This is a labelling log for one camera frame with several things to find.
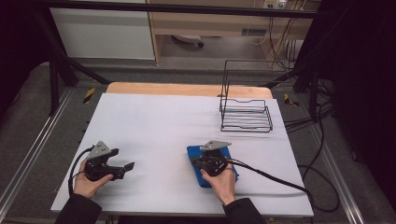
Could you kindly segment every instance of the blue block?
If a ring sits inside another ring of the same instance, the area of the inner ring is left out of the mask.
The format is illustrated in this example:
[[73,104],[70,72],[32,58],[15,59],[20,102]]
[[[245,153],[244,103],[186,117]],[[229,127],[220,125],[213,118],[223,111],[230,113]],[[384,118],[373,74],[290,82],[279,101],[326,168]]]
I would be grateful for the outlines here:
[[[187,147],[187,153],[189,155],[190,161],[191,161],[192,158],[200,157],[202,155],[202,151],[201,151],[200,148],[201,148],[201,146],[190,146],[190,147]],[[220,150],[221,150],[221,153],[225,157],[227,157],[228,159],[231,158],[230,151],[228,150],[227,147],[222,147]],[[201,174],[201,171],[199,170],[199,168],[197,166],[194,166],[193,164],[191,164],[191,165],[194,168],[194,172],[195,172],[195,175],[197,176],[197,180],[198,180],[199,186],[201,186],[201,188],[212,188],[212,186],[210,186],[209,182],[207,182],[206,180],[204,180],[202,178],[202,174]],[[236,174],[235,181],[237,181],[238,180],[238,173],[236,172],[234,166],[233,166],[233,172]]]

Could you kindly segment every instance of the sleeve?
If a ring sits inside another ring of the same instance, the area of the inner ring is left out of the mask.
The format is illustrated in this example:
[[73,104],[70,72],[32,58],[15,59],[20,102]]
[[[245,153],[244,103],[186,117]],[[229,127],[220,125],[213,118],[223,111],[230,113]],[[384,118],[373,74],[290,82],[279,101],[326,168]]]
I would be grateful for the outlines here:
[[225,215],[232,224],[266,223],[249,198],[239,199],[223,206]]
[[102,212],[99,204],[79,194],[73,194],[64,205],[55,224],[94,224]]

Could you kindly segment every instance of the table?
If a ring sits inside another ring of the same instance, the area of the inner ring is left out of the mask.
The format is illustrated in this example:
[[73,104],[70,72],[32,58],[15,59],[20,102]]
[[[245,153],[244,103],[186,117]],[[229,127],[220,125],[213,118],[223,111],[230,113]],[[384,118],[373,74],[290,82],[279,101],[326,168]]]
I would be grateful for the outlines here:
[[[195,92],[198,96],[176,95],[177,90],[180,94],[187,94],[185,91],[188,89],[195,90],[191,94]],[[187,156],[187,146],[203,145],[209,140],[232,142],[229,149],[234,158],[303,186],[279,108],[276,100],[270,99],[269,90],[235,89],[269,93],[259,95],[267,99],[274,123],[272,132],[221,132],[219,97],[213,97],[220,93],[221,86],[110,84],[77,153],[103,140],[110,148],[120,149],[118,156],[110,158],[109,165],[123,166],[135,161],[134,169],[124,179],[110,182],[94,197],[104,213],[224,216],[213,191],[198,186]],[[249,197],[262,215],[313,216],[306,195],[299,190],[282,186],[241,167],[237,167],[237,172],[240,176],[235,185],[236,198]],[[51,207],[52,211],[59,212],[68,199],[67,177]]]

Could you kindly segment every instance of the hand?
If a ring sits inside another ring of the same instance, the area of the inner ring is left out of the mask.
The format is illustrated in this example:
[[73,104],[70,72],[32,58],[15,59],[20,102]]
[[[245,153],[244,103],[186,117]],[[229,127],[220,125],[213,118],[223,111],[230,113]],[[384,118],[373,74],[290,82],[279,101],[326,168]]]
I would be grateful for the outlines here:
[[91,199],[93,195],[96,194],[96,191],[99,190],[100,187],[105,185],[108,181],[113,178],[113,175],[106,175],[102,179],[92,182],[85,176],[84,168],[87,160],[81,162],[79,166],[79,174],[76,176],[76,185],[74,189],[74,193],[84,196],[88,199]]
[[203,169],[201,173],[202,178],[209,182],[224,206],[235,201],[235,173],[231,164],[228,164],[227,168],[217,176],[210,176]]

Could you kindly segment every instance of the metal bracket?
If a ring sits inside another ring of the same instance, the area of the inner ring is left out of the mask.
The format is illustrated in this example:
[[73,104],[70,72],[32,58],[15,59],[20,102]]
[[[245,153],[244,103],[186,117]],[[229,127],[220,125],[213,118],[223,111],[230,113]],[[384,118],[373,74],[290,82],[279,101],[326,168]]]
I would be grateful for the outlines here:
[[106,155],[110,152],[111,152],[110,148],[108,146],[106,146],[106,144],[103,141],[99,141],[96,144],[96,146],[93,147],[92,151],[87,156],[87,159],[100,157],[100,156]]
[[220,142],[220,141],[215,141],[215,140],[210,140],[208,143],[204,144],[201,146],[201,151],[209,151],[209,150],[214,150],[218,149],[221,147],[227,147],[230,146],[230,142]]

